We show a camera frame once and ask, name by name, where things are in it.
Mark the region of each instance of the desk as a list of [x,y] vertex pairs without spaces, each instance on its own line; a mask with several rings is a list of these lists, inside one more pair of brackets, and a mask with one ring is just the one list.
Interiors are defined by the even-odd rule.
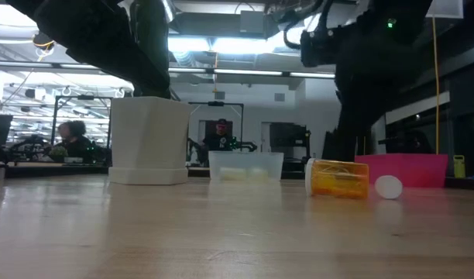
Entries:
[[474,191],[307,198],[282,184],[5,181],[0,279],[474,278]]

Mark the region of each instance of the white bottle cap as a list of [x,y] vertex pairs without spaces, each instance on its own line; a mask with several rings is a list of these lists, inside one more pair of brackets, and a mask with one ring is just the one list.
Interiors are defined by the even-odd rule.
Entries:
[[384,175],[376,179],[375,189],[382,198],[399,198],[402,194],[402,182],[392,175]]

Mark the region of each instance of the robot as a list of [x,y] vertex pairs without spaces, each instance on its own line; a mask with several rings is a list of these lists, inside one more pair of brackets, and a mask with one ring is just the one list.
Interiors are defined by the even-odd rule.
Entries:
[[[324,159],[353,161],[356,136],[383,115],[400,88],[420,74],[412,45],[432,0],[372,0],[355,23],[328,29],[333,1],[316,0],[299,12],[286,12],[280,22],[287,25],[286,45],[301,50],[305,67],[337,65],[335,83],[342,110],[335,145],[327,146],[335,152]],[[131,81],[142,95],[170,97],[167,23],[160,1],[135,0],[130,21],[118,7],[119,0],[7,2],[36,21],[75,60]],[[315,31],[304,32],[301,44],[289,42],[287,30],[321,7]]]

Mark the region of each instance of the clear plastic container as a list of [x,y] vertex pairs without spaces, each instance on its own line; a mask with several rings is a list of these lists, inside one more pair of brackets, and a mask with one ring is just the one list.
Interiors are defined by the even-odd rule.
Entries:
[[306,166],[308,195],[368,198],[369,168],[366,164],[310,159]]
[[209,152],[209,170],[217,181],[279,181],[283,153]]

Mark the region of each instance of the man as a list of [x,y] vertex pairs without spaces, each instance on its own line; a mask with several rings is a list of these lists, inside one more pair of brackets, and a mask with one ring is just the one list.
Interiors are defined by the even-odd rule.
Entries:
[[216,123],[216,133],[204,138],[203,144],[210,151],[232,151],[231,141],[232,137],[227,134],[227,120],[219,119]]

